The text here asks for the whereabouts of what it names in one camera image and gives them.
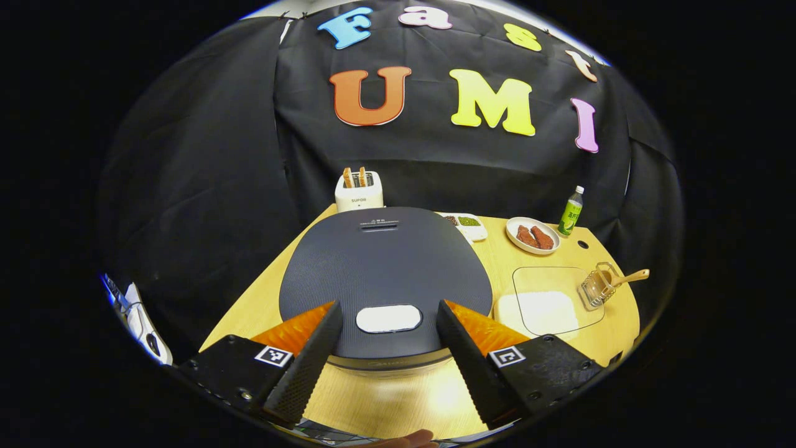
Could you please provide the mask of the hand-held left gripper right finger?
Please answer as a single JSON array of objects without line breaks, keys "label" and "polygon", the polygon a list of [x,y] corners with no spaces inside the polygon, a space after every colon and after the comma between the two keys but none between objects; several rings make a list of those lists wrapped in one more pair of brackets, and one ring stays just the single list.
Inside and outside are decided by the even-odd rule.
[{"label": "hand-held left gripper right finger", "polygon": [[556,335],[529,338],[453,301],[440,301],[436,329],[489,430],[542,419],[603,371]]}]

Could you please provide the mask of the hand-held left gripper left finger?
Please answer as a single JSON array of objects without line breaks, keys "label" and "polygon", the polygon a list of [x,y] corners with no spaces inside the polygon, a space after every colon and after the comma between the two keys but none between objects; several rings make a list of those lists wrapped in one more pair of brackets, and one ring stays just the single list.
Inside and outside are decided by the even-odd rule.
[{"label": "hand-held left gripper left finger", "polygon": [[177,371],[227,406],[291,429],[300,423],[342,324],[339,303],[327,302],[256,337],[220,338]]}]

